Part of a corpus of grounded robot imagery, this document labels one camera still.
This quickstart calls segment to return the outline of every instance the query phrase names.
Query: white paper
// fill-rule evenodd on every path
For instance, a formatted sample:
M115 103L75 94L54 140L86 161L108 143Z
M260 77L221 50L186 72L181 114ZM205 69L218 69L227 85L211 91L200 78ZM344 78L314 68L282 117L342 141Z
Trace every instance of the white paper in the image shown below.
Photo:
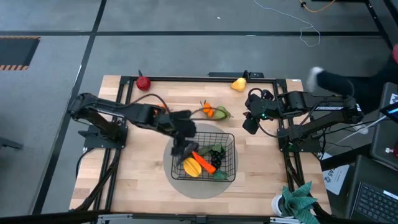
M398 95L391 94L390 104L397 103L397 102L398 102Z
M322 160L330 157L330 154L325 153ZM346 178L348 168L349 165L344 165L331 170L323 171L323 180L325 181L326 189L335 195L339 195L344 179Z

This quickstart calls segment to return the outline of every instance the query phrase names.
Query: yellow toy fruit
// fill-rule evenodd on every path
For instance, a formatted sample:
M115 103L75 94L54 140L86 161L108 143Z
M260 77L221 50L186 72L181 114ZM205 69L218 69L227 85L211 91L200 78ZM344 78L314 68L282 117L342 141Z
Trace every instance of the yellow toy fruit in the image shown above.
M238 91L244 91L244 89L246 88L246 83L247 81L245 78L239 78L234 83L232 83L231 88Z
M201 166L194 158L185 159L183 166L185 172L192 177L198 177L201 174Z

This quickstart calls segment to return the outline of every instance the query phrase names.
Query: white cable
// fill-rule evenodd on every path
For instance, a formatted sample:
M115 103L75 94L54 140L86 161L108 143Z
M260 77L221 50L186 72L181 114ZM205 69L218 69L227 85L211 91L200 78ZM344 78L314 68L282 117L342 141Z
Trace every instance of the white cable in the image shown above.
M280 14L282 14L282 15L285 15L285 16L289 16L289 17L291 17L291 18L293 18L293 19L296 19L296 20L298 20L298 21L300 21L300 22L303 22L303 23L305 23L305 24L310 25L309 27L302 27L302 28L300 28L300 40L301 40L302 42L304 42L304 44L305 44L307 47L314 47L314 46L317 46L317 45L319 45L319 44L321 43L321 33L319 33L319 31L316 30L316 28L315 28L311 23L305 22L305 21L302 20L302 19L299 19L299 18L297 18L297 17L295 17L295 16L292 16L292 15L289 15L289 14L287 14L287 13L278 11L278 10L276 10L276 9L269 8L269 7L264 7L264 6L260 5L256 0L253 0L253 1L254 1L257 5L259 5L260 7L262 7L263 9L270 9L270 10L272 10L272 11L278 12L278 13L280 13ZM306 42L305 40L303 40L303 30L304 30L304 29L314 29L315 32L318 33L318 43L313 44L313 45L308 45L307 42Z
M373 122L373 123L369 124L368 126L366 126L366 127L364 127L364 128L360 128L360 129L358 129L356 132L354 132L354 133L350 134L349 136L347 136L347 137L343 138L342 140L338 141L338 142L337 142L337 143L335 143L335 144L339 144L340 142L344 141L345 139L348 139L348 138L350 138L351 136L354 136L355 134L358 134L359 132L361 132L361 131L362 131L362 129L366 129L366 128L369 128L369 127L371 127L371 126L373 126L373 125L377 124L378 122L382 121L384 118L386 118L386 116L383 116L383 117L381 117L381 118L380 118L380 119L378 119L377 121L375 121L375 122ZM329 151L329 150L330 150L331 148L333 148L333 147L335 147L335 146L331 146L331 147L329 147L327 150L325 150L325 152Z

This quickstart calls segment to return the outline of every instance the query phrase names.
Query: wire basket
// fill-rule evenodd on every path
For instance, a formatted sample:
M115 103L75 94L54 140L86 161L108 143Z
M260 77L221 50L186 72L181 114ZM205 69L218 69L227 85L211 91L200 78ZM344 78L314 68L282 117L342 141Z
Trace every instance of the wire basket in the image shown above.
M236 175L236 164L235 164L235 137L233 134L228 133L206 133L197 132L194 138L188 138L188 140L197 142L199 149L204 146L214 146L215 144L221 144L225 150L225 158L221 160L221 166L218 170L226 172L227 177L224 180L217 180L213 178L213 174L210 174L206 169L202 169L201 174L198 177L192 177L188 175L183 164L177 165L178 157L173 156L172 160L172 178L175 180L201 180L201 181L215 181L215 182L232 182L235 180ZM209 164L211 164L211 155L206 153L202 156Z

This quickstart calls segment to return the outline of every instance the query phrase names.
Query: keyboard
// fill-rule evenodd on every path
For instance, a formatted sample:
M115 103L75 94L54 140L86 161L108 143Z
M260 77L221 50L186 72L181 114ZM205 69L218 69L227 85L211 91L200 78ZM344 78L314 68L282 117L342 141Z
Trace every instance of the keyboard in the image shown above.
M361 182L354 210L381 223L398 224L398 196Z

